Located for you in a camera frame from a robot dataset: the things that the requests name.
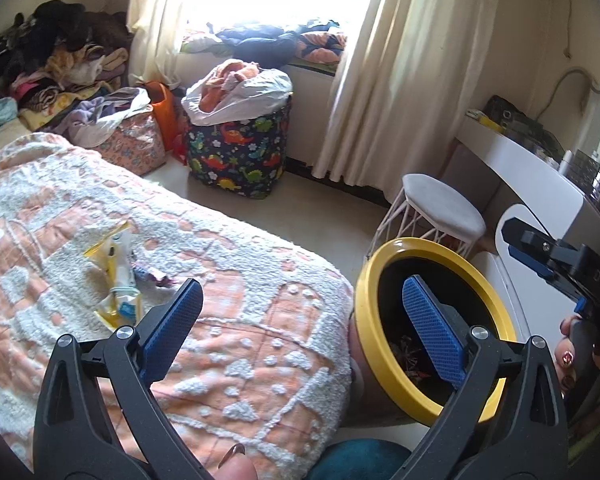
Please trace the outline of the right hand with red nails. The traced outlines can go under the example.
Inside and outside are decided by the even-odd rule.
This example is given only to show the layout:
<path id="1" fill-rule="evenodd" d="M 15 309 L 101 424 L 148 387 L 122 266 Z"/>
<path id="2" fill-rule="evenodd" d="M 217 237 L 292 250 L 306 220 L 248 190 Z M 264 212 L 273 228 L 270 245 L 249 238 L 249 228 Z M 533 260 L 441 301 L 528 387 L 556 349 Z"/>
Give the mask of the right hand with red nails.
<path id="1" fill-rule="evenodd" d="M 576 384 L 578 379 L 578 373 L 576 371 L 576 365 L 582 364 L 586 361 L 585 358 L 580 358 L 576 347 L 571 340 L 571 326 L 576 321 L 580 321 L 580 316 L 571 315 L 569 318 L 564 318 L 560 323 L 560 333 L 562 333 L 562 340 L 558 342 L 555 352 L 555 370 L 560 383 L 560 388 L 563 392 L 570 391 Z M 592 358 L 595 365 L 600 370 L 600 349 L 596 348 L 592 351 Z"/>

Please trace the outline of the left hand thumb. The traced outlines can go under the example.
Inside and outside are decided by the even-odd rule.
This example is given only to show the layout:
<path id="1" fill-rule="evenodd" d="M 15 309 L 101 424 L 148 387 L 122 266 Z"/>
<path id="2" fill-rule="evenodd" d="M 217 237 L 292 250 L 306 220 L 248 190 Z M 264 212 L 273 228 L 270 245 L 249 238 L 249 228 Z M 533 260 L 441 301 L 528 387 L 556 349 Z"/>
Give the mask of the left hand thumb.
<path id="1" fill-rule="evenodd" d="M 245 453 L 245 446 L 236 443 L 225 454 L 214 474 L 215 480 L 257 480 L 257 470 Z"/>

